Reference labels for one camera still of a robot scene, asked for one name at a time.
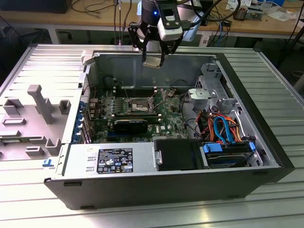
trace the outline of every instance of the power cable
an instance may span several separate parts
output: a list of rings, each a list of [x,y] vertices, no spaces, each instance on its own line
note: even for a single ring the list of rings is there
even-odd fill
[[[124,38],[124,30],[125,30],[125,26],[126,26],[126,23],[127,23],[127,18],[128,18],[128,16],[129,16],[130,11],[131,11],[131,8],[132,8],[132,0],[130,0],[130,5],[129,5],[128,12],[127,12],[127,14],[125,15],[125,18],[124,18],[124,20],[123,20],[124,23],[123,23],[123,29],[122,29],[122,31],[123,31],[122,45],[123,45],[123,38]]]
[[[101,11],[101,10],[104,10],[104,9],[109,8],[109,7],[111,7],[111,6],[114,6],[114,5],[109,5],[109,6],[106,6],[106,7],[101,8],[101,9],[95,9],[95,10],[89,10],[89,11],[81,11],[81,10],[77,10],[77,9],[74,8],[75,4],[78,3],[78,2],[80,2],[80,1],[81,1],[81,0],[77,0],[77,1],[75,1],[74,3],[72,3],[72,5],[71,5],[72,10],[74,10],[74,11],[76,11],[76,12],[80,12],[80,13],[90,13],[90,12]]]

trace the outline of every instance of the wire bundle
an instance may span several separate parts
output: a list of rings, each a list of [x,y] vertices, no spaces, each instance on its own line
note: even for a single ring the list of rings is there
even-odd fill
[[[217,131],[218,122],[223,123],[222,130],[220,132]],[[211,141],[216,143],[226,143],[226,139],[223,138],[224,131],[226,132],[227,140],[230,143],[234,143],[234,141],[242,142],[242,139],[239,136],[239,132],[238,132],[238,124],[234,120],[221,113],[210,112],[208,117],[208,127],[203,129],[203,131],[201,132],[202,138],[206,141]]]

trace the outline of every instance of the warning label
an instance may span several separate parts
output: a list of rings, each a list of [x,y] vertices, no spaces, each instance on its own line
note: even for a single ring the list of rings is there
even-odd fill
[[[99,150],[97,172],[99,174],[133,172],[132,148]]]

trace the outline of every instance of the slotted aluminum surface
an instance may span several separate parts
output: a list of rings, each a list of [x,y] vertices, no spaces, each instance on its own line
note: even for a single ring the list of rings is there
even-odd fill
[[[57,82],[65,82],[73,86],[74,77],[76,79],[81,72],[77,64],[85,49],[117,50],[113,46],[39,45],[27,61],[33,65],[23,67],[34,66],[32,75],[22,77],[40,80],[42,74],[37,73],[37,69],[42,61],[45,72],[57,71],[53,77],[48,77],[49,83],[58,86]],[[43,185],[44,177],[50,176],[54,169],[43,169],[42,160],[6,161],[0,163],[1,227],[67,227],[71,224],[86,228],[303,227],[304,110],[301,97],[262,54],[252,49],[182,47],[179,51],[225,54],[296,167],[294,172],[278,183],[259,187],[245,199],[73,211]],[[13,89],[18,86],[22,89],[21,85],[14,85]]]

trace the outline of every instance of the blue latch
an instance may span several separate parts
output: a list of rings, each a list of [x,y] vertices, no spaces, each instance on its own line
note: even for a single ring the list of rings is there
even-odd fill
[[[53,167],[54,165],[52,164],[52,160],[51,159],[45,159],[43,161],[42,167]]]
[[[207,143],[203,146],[205,153],[209,152],[223,152],[222,146],[219,143]]]
[[[249,143],[249,146],[250,146],[250,149],[251,149],[252,151],[255,151],[255,150],[256,150],[256,146],[255,146],[255,144],[254,144],[253,142],[250,142],[250,143]]]

